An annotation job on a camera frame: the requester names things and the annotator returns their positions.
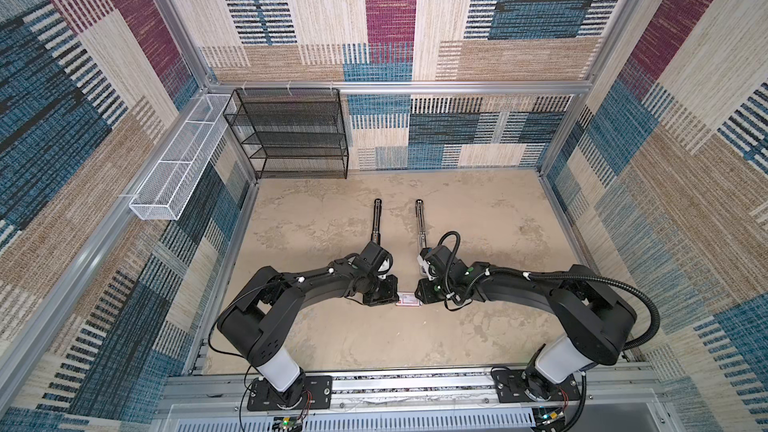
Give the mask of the red white staple box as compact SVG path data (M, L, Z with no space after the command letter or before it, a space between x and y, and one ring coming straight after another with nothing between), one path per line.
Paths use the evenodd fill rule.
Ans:
M399 292L396 305L399 307L420 307L422 303L413 293Z

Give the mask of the grey silver stapler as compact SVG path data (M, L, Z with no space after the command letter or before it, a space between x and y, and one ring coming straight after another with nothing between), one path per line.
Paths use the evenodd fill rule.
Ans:
M420 250L422 250L428 247L426 221L424 215L424 202L422 199L417 199L415 201L415 215L417 219L418 247Z

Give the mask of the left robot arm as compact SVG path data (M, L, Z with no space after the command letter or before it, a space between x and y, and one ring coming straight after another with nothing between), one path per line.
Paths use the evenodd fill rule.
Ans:
M310 400L304 369L286 341L305 310L325 301L361 298L365 307L399 301L392 254L370 242L362 251L304 272L259 268L216 319L218 332L262 379L253 395L263 410L296 409Z

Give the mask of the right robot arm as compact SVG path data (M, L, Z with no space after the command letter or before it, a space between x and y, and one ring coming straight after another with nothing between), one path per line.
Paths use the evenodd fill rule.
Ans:
M458 311L469 303L509 302L554 315L563 334L543 345L520 377L534 401L552 398L581 369L617 362L637 319L634 308L591 269L573 265L564 272L535 273L486 262L471 265L445 245L423 249L424 277L416 298Z

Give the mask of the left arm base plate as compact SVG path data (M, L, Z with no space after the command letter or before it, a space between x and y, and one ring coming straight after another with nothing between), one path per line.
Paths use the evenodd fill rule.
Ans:
M250 385L246 409L249 412L299 411L305 408L325 410L330 408L333 377L330 375L300 375L283 392L278 391L266 379L255 379Z

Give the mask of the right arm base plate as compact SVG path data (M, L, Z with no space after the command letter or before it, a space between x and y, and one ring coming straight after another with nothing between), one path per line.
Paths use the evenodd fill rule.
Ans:
M553 384L536 371L496 366L490 369L494 390L500 403L576 403L582 392L580 382L569 376L560 384Z

